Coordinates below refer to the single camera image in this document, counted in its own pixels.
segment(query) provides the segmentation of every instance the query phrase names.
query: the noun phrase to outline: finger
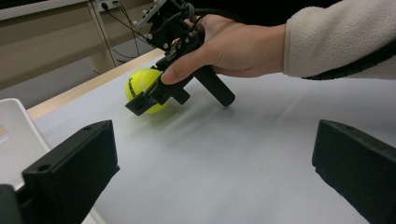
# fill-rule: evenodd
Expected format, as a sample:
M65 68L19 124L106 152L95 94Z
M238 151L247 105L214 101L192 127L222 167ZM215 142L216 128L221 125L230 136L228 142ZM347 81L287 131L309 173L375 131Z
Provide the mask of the finger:
M165 85L175 84L189 75L198 68L210 64L210 57L205 56L205 48L183 55L172 63L161 76L161 81Z

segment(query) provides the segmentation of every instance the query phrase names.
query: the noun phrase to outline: floor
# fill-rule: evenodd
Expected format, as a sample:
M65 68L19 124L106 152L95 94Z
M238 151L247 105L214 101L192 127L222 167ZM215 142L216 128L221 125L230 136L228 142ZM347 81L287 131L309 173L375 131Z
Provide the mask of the floor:
M153 49L141 41L136 43L140 55ZM132 60L132 55L138 55L134 40L118 45L113 50L119 64ZM0 100L17 98L28 109L97 76L100 74L91 69L88 59L83 59L0 90Z

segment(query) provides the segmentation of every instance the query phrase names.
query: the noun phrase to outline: black strap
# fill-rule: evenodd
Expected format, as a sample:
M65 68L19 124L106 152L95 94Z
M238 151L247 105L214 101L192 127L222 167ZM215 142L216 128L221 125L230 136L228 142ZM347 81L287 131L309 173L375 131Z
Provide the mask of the black strap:
M374 67L379 63L382 63L391 57L396 55L396 40L387 44L385 47L345 66L334 68L332 70L323 72L321 74L312 77L303 77L303 79L309 80L329 80L340 77L347 77L368 68Z

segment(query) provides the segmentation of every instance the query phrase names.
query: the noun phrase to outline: fleece sleeve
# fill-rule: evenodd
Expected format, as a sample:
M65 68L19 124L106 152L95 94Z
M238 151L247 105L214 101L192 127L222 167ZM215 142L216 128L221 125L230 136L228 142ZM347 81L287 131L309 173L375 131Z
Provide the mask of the fleece sleeve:
M396 40L395 0L306 7L286 23L284 74L310 77L353 63ZM396 79L396 57L350 77Z

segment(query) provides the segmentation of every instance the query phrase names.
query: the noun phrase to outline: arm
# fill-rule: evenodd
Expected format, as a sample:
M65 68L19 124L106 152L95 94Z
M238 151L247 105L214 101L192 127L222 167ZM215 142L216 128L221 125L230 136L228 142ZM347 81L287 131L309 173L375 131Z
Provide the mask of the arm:
M313 76L341 67L396 39L396 1L344 0L306 7L287 21L284 74ZM350 77L396 78L392 58Z

